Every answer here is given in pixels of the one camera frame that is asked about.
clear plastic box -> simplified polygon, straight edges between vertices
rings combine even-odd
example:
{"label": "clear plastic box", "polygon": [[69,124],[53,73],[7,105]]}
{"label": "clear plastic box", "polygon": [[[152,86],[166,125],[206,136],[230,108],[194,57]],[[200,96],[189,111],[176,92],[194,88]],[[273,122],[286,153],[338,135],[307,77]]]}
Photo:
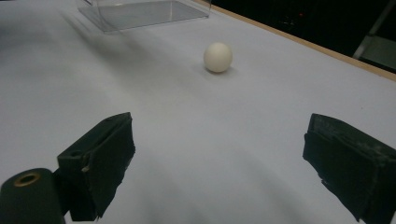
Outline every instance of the clear plastic box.
{"label": "clear plastic box", "polygon": [[209,16],[211,0],[77,0],[78,10],[103,32]]}

ball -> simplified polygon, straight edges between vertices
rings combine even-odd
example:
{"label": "ball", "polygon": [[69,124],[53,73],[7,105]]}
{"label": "ball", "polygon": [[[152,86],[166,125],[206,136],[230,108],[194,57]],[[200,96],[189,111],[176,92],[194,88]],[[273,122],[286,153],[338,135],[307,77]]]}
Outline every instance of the ball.
{"label": "ball", "polygon": [[205,67],[212,72],[221,73],[227,70],[233,61],[231,48],[224,43],[213,43],[205,50]]}

ping pong ball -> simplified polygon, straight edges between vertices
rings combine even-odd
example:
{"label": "ping pong ball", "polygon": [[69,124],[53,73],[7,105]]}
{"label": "ping pong ball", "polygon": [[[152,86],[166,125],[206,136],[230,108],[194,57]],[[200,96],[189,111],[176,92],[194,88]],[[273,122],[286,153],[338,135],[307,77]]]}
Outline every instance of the ping pong ball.
{"label": "ping pong ball", "polygon": [[221,73],[230,67],[233,61],[233,52],[226,44],[217,42],[209,45],[205,50],[205,67],[212,72]]}

table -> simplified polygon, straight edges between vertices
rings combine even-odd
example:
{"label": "table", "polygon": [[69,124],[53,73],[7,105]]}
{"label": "table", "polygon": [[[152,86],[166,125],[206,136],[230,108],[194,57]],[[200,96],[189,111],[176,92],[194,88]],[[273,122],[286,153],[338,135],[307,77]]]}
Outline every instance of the table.
{"label": "table", "polygon": [[[396,147],[396,82],[216,10],[103,35],[73,1],[0,4],[1,183],[132,113],[136,154],[99,223],[356,223],[302,158],[311,114]],[[215,41],[233,49],[220,75]]]}

wooden trim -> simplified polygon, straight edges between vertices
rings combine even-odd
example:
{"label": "wooden trim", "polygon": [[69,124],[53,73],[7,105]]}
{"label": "wooden trim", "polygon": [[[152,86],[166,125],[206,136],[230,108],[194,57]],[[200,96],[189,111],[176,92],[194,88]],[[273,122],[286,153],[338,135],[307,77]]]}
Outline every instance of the wooden trim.
{"label": "wooden trim", "polygon": [[241,15],[238,15],[238,14],[236,14],[236,13],[233,13],[233,12],[231,12],[231,11],[229,11],[229,10],[224,9],[224,8],[216,7],[216,6],[213,6],[213,5],[212,5],[212,9],[215,9],[215,10],[218,11],[218,12],[221,12],[221,13],[223,13],[223,14],[226,14],[226,15],[228,15],[228,16],[231,16],[231,17],[233,17],[233,18],[236,18],[236,19],[238,19],[238,20],[240,20],[240,21],[244,21],[244,22],[247,22],[247,23],[252,24],[252,25],[254,25],[254,26],[260,27],[260,28],[262,28],[262,29],[264,29],[264,30],[270,31],[270,32],[272,32],[272,33],[274,33],[274,34],[277,34],[277,35],[281,35],[281,36],[283,36],[283,37],[286,37],[287,39],[290,39],[290,40],[292,40],[292,41],[294,41],[294,42],[297,42],[297,43],[299,43],[299,44],[305,45],[305,46],[307,46],[307,47],[309,47],[309,48],[311,48],[311,49],[315,49],[315,50],[317,50],[317,51],[319,51],[319,52],[322,52],[322,53],[324,53],[324,54],[327,54],[327,55],[329,55],[329,56],[331,56],[331,57],[334,57],[335,59],[338,59],[338,60],[340,60],[340,61],[343,61],[343,62],[345,62],[345,63],[352,64],[352,65],[357,66],[357,67],[359,67],[359,68],[362,68],[362,69],[364,69],[364,70],[366,70],[366,71],[369,71],[369,72],[371,72],[371,73],[377,74],[377,75],[379,75],[379,76],[381,76],[381,77],[390,79],[390,80],[392,80],[392,81],[396,81],[396,74],[391,73],[391,72],[389,72],[389,71],[386,71],[386,70],[384,70],[384,69],[375,67],[375,66],[370,65],[370,64],[368,64],[368,63],[361,62],[361,61],[359,61],[359,60],[353,59],[353,58],[351,58],[351,57],[348,57],[348,56],[346,56],[346,55],[344,55],[344,54],[335,52],[335,51],[333,51],[333,50],[323,48],[322,46],[319,46],[319,45],[316,45],[316,44],[311,43],[311,42],[309,42],[309,41],[303,40],[303,39],[301,39],[301,38],[299,38],[299,37],[297,37],[297,36],[290,35],[290,34],[287,34],[287,33],[285,33],[285,32],[279,31],[279,30],[277,30],[277,29],[275,29],[275,28],[273,28],[273,27],[270,27],[270,26],[268,26],[268,25],[265,25],[265,24],[259,23],[259,22],[257,22],[257,21],[251,20],[251,19],[249,19],[249,18],[243,17],[243,16],[241,16]]}

